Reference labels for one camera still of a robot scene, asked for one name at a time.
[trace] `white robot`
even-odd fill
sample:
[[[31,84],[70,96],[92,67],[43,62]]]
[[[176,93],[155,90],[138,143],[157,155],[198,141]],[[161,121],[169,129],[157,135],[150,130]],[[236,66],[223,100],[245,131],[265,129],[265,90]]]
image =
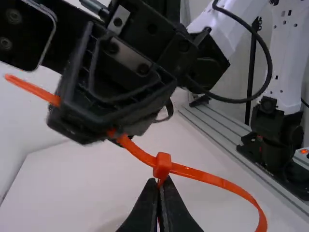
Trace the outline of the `white robot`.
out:
[[[273,71],[269,73],[272,67],[268,64],[266,79],[271,79],[253,110],[253,132],[242,138],[244,145],[237,149],[291,192],[309,200],[309,172],[290,161],[303,141],[301,89],[309,56],[309,1],[215,0],[188,26],[188,31],[201,33],[205,27],[211,27],[210,35],[229,59],[245,27],[215,10],[216,6],[251,24],[267,4],[272,5],[273,15],[270,45]],[[296,187],[300,182],[307,183],[306,187]]]

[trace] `bolt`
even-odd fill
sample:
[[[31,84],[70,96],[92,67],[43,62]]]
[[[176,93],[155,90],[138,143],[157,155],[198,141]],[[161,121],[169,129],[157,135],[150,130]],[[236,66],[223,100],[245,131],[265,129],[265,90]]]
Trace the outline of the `bolt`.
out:
[[[122,26],[122,24],[123,24],[123,22],[122,22],[122,20],[121,20],[121,18],[116,18],[116,19],[114,19],[114,25],[116,26],[116,27],[121,27]]]
[[[179,46],[179,51],[181,52],[188,52],[190,48],[190,44],[187,40],[180,41],[178,46]]]
[[[116,43],[110,43],[107,46],[107,52],[109,54],[115,55],[119,52],[119,46]]]
[[[0,37],[0,50],[9,51],[12,46],[13,43],[9,39]]]
[[[149,66],[147,64],[140,64],[137,68],[137,72],[141,75],[146,75],[149,72]]]
[[[23,18],[18,10],[8,9],[6,11],[6,18],[10,24],[20,24],[23,21]]]

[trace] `plier jaw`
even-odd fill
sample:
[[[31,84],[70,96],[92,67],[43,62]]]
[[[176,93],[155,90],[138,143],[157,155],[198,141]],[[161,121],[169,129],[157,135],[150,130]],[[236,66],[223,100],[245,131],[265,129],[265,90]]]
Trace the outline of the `plier jaw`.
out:
[[[203,232],[190,215],[170,176],[158,188],[147,181],[133,210],[116,232]]]

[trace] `white wall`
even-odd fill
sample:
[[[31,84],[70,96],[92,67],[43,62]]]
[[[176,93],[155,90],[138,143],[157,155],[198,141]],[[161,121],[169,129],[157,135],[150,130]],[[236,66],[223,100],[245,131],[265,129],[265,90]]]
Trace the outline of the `white wall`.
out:
[[[190,0],[190,11],[191,18],[196,18],[203,9],[211,2],[211,0]],[[265,7],[265,9],[259,15],[262,17],[263,24],[262,30],[259,32],[263,37],[267,45],[270,45],[270,39],[272,34],[272,15],[269,6]],[[237,52],[231,58],[231,67],[224,74],[224,76],[220,79],[217,85],[212,90],[214,93],[219,94],[221,96],[229,97],[229,98],[245,98],[247,96],[247,84],[248,84],[248,70],[249,70],[249,55],[250,55],[250,43],[251,43],[251,35],[247,32],[243,38],[241,43],[238,46]],[[255,74],[254,74],[254,86],[253,91],[256,92],[263,84],[264,77],[266,72],[266,61],[265,55],[258,45],[257,54],[256,54],[256,64],[255,64]],[[304,78],[304,98],[309,101],[309,93],[306,96],[306,89],[309,88],[309,64]],[[216,107],[230,116],[244,122],[245,119],[245,111],[246,105],[233,105],[227,104],[219,101],[213,100],[212,104],[216,105]],[[309,145],[309,110],[307,108],[305,110],[304,115],[304,128],[307,131],[305,135],[304,145]]]
[[[82,7],[79,0],[68,1]],[[108,5],[109,0],[101,2]],[[3,78],[5,73],[15,74],[51,92],[60,78],[44,67],[25,73],[0,63],[0,204],[29,152],[67,140],[47,127],[48,104],[7,83]]]

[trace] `white table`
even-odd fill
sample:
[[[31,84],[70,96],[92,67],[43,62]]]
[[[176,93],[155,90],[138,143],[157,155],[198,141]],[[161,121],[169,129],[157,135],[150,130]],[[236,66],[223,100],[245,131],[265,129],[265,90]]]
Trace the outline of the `white table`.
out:
[[[241,165],[176,115],[135,142],[156,155],[226,178],[250,192],[270,232],[307,232],[309,224]],[[105,142],[73,142],[30,154],[0,207],[0,232],[113,232],[128,216],[152,169]],[[194,219],[206,232],[253,232],[258,212],[227,191],[172,176]]]

